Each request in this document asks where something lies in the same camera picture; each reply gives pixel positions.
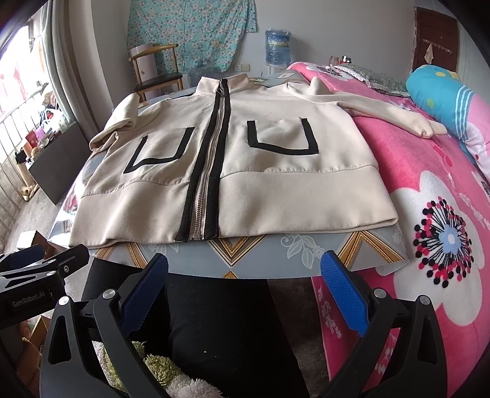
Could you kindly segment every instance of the bottle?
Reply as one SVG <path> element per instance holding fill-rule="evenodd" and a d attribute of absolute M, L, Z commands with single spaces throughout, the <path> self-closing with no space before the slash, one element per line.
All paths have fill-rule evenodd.
<path fill-rule="evenodd" d="M 266 30 L 266 65 L 285 68 L 291 64 L 291 32 L 282 29 Z"/>
<path fill-rule="evenodd" d="M 328 61 L 328 65 L 330 66 L 337 66 L 339 64 L 339 57 L 334 57 L 333 55 L 330 57 L 330 60 Z"/>

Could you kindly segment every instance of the zipper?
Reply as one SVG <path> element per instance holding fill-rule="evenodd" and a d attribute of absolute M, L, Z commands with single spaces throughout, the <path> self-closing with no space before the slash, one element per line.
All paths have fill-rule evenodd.
<path fill-rule="evenodd" d="M 191 233 L 189 239 L 201 240 L 204 237 L 204 225 L 206 216 L 206 198 L 209 183 L 209 174 L 213 165 L 213 160 L 216 154 L 216 144 L 218 142 L 218 137 L 220 135 L 221 126 L 223 123 L 223 113 L 224 113 L 224 101 L 223 101 L 223 85 L 220 80 L 220 85 L 218 87 L 218 94 L 220 95 L 220 109 L 218 113 L 218 123 L 216 123 L 215 130 L 213 131 L 213 136 L 209 143 L 208 152 L 206 156 L 206 163 L 204 164 L 204 169 L 199 178 L 199 184 L 197 185 L 197 194 L 194 205 L 194 212 L 191 221 Z"/>

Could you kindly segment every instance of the window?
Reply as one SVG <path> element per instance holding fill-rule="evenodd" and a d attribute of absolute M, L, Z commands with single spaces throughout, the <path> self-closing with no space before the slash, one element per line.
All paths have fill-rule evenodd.
<path fill-rule="evenodd" d="M 24 26 L 0 59 L 0 163 L 39 126 L 42 91 L 49 82 L 41 45 Z"/>

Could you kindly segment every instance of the blue pillow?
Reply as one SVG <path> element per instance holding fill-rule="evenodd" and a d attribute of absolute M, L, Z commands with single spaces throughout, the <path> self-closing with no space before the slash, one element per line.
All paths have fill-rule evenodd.
<path fill-rule="evenodd" d="M 471 98 L 475 94 L 457 79 L 457 74 L 435 65 L 422 65 L 406 82 L 412 101 L 420 109 L 442 123 L 447 131 L 460 140 L 460 147 L 473 164 L 468 152 L 466 123 Z"/>

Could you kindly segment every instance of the floor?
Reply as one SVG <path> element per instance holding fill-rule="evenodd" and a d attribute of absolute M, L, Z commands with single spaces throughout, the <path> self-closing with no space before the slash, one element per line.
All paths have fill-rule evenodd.
<path fill-rule="evenodd" d="M 36 229 L 47 237 L 62 201 L 54 205 L 40 189 L 22 208 L 5 244 L 5 253 L 14 251 L 21 232 Z M 80 300 L 90 265 L 66 279 L 66 292 Z M 291 348 L 305 379 L 311 398 L 316 398 L 328 383 L 327 366 L 319 324 L 318 307 L 310 278 L 269 280 Z"/>
<path fill-rule="evenodd" d="M 31 200 L 26 202 L 21 208 L 5 242 L 3 252 L 10 253 L 15 251 L 19 235 L 25 231 L 36 229 L 47 238 L 62 203 L 63 200 L 57 205 L 53 204 L 43 190 L 38 189 Z"/>

